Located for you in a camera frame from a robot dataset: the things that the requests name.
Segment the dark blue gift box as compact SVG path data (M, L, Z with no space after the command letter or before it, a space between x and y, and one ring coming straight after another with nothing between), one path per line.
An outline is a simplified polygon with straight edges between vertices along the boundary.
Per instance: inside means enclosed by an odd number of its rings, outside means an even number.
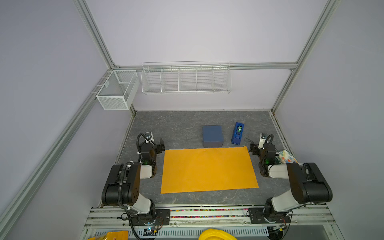
M204 148L221 148L224 144L223 131L221 126L203 127Z

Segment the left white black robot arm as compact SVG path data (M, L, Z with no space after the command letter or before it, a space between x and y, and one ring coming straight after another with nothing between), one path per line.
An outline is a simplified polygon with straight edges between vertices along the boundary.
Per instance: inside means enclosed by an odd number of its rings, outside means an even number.
M152 132L137 136L137 162L115 164L102 191L102 204L121 208L127 220L137 225L151 225L158 214L152 200L140 193L140 182L153 178L157 173L157 155L165 151L162 139L156 143Z

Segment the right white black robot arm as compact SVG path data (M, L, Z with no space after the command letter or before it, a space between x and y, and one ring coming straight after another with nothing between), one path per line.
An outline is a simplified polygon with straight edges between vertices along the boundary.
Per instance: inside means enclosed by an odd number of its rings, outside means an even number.
M247 216L252 223L287 222L288 214L306 205L328 203L333 192L315 163L276 164L279 153L273 144L274 136L261 134L260 141L250 143L250 153L259 157L259 170L263 177L284 179L290 183L285 193L268 198L264 207L249 208Z

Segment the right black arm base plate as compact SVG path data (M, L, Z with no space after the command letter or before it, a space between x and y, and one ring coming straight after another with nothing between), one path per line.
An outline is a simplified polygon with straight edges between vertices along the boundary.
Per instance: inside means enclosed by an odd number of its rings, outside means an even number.
M289 212L267 211L265 208L249 208L246 213L252 224L289 224L291 215Z

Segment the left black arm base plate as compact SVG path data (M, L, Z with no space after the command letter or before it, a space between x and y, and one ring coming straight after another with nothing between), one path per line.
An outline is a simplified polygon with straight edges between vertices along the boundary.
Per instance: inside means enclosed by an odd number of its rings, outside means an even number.
M170 209L155 209L148 214L130 216L134 226L168 226L171 220Z

